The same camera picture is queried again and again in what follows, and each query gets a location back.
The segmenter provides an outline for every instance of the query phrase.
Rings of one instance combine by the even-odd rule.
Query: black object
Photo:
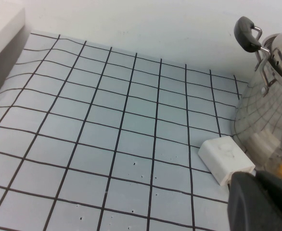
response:
[[[252,35],[255,24],[247,17],[241,17],[235,24],[234,36],[241,47],[247,52],[261,49],[261,43]]]
[[[265,171],[234,173],[228,216],[231,231],[282,231],[282,180]]]

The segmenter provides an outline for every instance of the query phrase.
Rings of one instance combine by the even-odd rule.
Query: pot handle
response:
[[[252,30],[258,31],[257,37],[253,37]],[[262,35],[262,30],[247,17],[241,17],[235,24],[234,36],[246,52],[256,52],[261,49],[261,43],[258,41]]]
[[[256,37],[253,37],[252,30],[256,30],[258,32]],[[247,17],[241,17],[235,24],[234,27],[234,36],[241,45],[241,47],[246,51],[256,53],[256,57],[258,63],[256,65],[255,71],[259,68],[262,78],[264,80],[265,86],[261,89],[261,93],[264,96],[267,95],[269,88],[276,81],[276,79],[271,82],[268,81],[267,76],[264,71],[265,64],[267,60],[270,58],[270,50],[262,47],[261,43],[258,41],[262,35],[262,29],[255,26],[255,24]],[[258,51],[262,51],[265,55],[265,58],[262,60]]]

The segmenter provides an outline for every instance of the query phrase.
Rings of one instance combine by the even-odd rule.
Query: black handle grip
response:
[[[252,35],[252,29],[255,24],[246,17],[241,17],[235,24],[234,36],[247,52],[256,52],[261,49],[261,43]]]

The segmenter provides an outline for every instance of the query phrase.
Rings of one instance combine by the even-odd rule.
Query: white block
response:
[[[205,141],[198,154],[220,185],[228,184],[234,172],[251,173],[255,168],[230,136]]]
[[[22,5],[0,0],[0,52],[25,25]]]

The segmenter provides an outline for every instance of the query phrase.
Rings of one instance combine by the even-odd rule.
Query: table surface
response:
[[[197,152],[231,135],[246,85],[32,33],[0,90],[0,229],[229,230]]]

